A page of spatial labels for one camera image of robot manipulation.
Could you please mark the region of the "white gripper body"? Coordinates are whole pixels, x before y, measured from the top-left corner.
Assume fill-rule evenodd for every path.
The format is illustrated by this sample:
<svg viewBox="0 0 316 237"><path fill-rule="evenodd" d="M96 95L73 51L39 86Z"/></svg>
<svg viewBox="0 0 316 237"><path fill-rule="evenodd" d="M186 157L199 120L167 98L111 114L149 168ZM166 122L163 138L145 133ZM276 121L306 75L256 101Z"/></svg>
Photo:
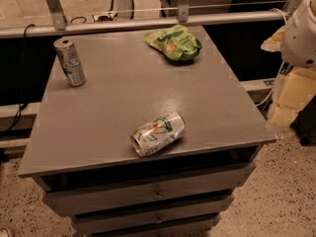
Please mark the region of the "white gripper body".
<svg viewBox="0 0 316 237"><path fill-rule="evenodd" d="M316 95L316 70L295 67L284 79L277 100L281 107L302 111Z"/></svg>

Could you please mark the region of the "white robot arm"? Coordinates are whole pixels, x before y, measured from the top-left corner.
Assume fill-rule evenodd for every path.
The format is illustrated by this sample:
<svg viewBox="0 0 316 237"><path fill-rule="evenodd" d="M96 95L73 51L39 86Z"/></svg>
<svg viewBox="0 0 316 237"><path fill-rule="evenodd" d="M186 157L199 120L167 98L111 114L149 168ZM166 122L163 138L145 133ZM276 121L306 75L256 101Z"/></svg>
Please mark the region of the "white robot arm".
<svg viewBox="0 0 316 237"><path fill-rule="evenodd" d="M290 126L316 95L316 0L303 0L261 49L279 51L282 62L293 66L276 77L268 114L271 124Z"/></svg>

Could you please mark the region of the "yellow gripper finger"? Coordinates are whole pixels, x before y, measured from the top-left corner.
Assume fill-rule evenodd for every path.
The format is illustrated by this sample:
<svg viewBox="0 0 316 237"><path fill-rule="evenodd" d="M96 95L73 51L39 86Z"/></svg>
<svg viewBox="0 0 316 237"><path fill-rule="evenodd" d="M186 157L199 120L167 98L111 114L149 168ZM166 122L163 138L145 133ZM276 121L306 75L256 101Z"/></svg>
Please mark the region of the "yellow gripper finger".
<svg viewBox="0 0 316 237"><path fill-rule="evenodd" d="M262 44L261 49L269 52L277 52L281 50L281 39L284 27L279 28L272 36L267 38Z"/></svg>
<svg viewBox="0 0 316 237"><path fill-rule="evenodd" d="M268 112L269 123L279 127L290 126L297 117L298 112L289 107L272 106Z"/></svg>

